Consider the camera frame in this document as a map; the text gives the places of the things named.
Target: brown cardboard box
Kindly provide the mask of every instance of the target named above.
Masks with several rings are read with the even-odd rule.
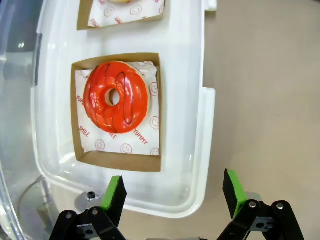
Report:
[[[76,94],[76,71],[93,69],[101,63],[109,61],[145,62],[151,61],[157,67],[157,84],[159,89],[159,120],[160,120],[160,146],[159,156],[134,155],[113,152],[90,151],[84,152],[81,144],[77,94]],[[160,172],[161,171],[161,131],[162,131],[162,90],[161,90],[161,66],[157,53],[127,53],[110,56],[100,56],[78,61],[71,68],[71,124],[75,157],[79,162],[96,165],[110,169],[120,169],[137,172]]]
[[[80,0],[78,21],[77,21],[77,24],[76,24],[76,29],[77,30],[86,30],[86,29],[95,29],[96,28],[96,27],[88,26],[88,22],[89,22],[89,17],[90,17],[90,12],[91,12],[93,1],[94,0]],[[136,22],[156,21],[156,20],[160,20],[162,18],[163,18],[163,14],[162,15],[158,15],[158,16],[154,16],[154,17],[149,17],[149,18],[146,18],[146,19],[141,19],[141,20],[136,21]]]

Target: beige table surface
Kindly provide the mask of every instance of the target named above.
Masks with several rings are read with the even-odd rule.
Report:
[[[205,30],[204,85],[216,89],[216,108],[204,203],[183,219],[124,211],[120,230],[130,240],[216,240],[230,221],[230,168],[265,203],[290,202],[305,239],[320,239],[320,3],[219,0]]]

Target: donut hole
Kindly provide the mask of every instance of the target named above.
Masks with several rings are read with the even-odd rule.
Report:
[[[105,93],[104,98],[106,104],[108,104],[111,107],[117,105],[120,101],[119,92],[115,88],[108,90]]]

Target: white plastic tray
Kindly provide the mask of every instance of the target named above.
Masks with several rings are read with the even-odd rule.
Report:
[[[51,182],[74,192],[104,192],[123,175],[125,209],[182,218],[202,204],[213,132],[215,90],[203,87],[206,0],[167,0],[164,19],[76,31],[79,0],[46,1],[38,86],[33,89],[36,162]],[[74,62],[112,54],[160,54],[163,91],[162,170],[101,168],[75,158],[70,78]]]

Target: red glazed donut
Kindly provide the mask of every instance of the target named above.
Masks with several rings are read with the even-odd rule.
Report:
[[[109,101],[111,90],[117,90],[119,102]],[[149,96],[138,70],[121,61],[100,64],[90,74],[83,93],[88,117],[108,133],[124,134],[137,128],[145,119]]]

